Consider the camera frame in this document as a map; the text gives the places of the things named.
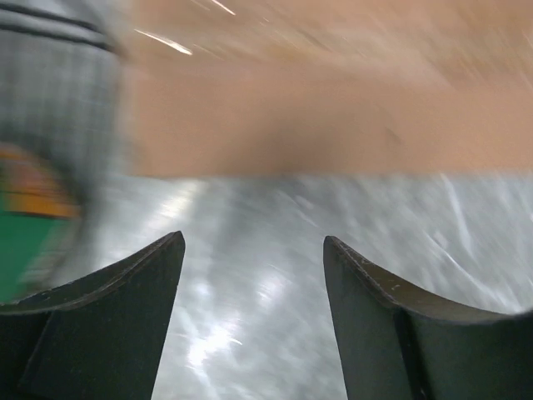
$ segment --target scratched metal surface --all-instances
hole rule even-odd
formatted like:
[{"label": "scratched metal surface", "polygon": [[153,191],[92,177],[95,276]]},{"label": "scratched metal surface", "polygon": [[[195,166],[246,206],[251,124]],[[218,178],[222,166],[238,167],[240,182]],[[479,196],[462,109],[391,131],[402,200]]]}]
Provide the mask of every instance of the scratched metal surface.
[{"label": "scratched metal surface", "polygon": [[346,399],[321,265],[327,234],[456,301],[533,306],[531,176],[158,181],[112,160],[92,234],[56,284],[184,232],[154,400]]}]

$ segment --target cardboard box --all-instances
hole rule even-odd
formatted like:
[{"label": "cardboard box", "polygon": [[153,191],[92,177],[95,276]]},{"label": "cardboard box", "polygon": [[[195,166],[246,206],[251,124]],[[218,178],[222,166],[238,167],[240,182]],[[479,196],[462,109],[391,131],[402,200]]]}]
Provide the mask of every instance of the cardboard box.
[{"label": "cardboard box", "polygon": [[533,3],[138,1],[127,110],[152,176],[533,166]]}]

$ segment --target brown cardboard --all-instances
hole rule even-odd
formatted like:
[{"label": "brown cardboard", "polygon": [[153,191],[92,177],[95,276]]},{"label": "brown cardboard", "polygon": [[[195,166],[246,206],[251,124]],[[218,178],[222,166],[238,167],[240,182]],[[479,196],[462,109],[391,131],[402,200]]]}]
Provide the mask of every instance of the brown cardboard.
[{"label": "brown cardboard", "polygon": [[200,1],[135,7],[136,173],[533,166],[533,3]]}]

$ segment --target metallic surface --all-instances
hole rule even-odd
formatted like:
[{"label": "metallic surface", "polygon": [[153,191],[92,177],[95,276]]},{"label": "metallic surface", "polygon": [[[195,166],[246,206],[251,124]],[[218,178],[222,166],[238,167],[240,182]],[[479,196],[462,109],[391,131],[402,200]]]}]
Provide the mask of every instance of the metallic surface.
[{"label": "metallic surface", "polygon": [[[187,240],[155,400],[346,398],[321,262],[327,234],[456,301],[504,313],[533,305],[529,177],[115,172],[105,192],[95,268],[172,230]],[[61,278],[80,273],[69,272]]]}]

